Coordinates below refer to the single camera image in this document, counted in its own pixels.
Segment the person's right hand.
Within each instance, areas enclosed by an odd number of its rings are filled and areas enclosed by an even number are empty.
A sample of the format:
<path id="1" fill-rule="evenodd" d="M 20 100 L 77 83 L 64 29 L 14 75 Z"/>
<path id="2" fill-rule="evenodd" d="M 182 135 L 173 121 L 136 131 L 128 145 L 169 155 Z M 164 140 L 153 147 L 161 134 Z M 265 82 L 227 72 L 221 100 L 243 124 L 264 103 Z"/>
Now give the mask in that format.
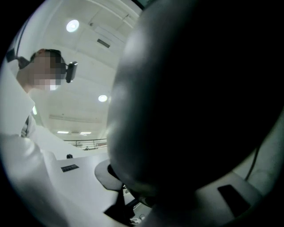
<path id="1" fill-rule="evenodd" d="M 239 165 L 284 107 L 281 0 L 155 0 L 111 92 L 111 166 L 136 195 L 195 191 Z"/>

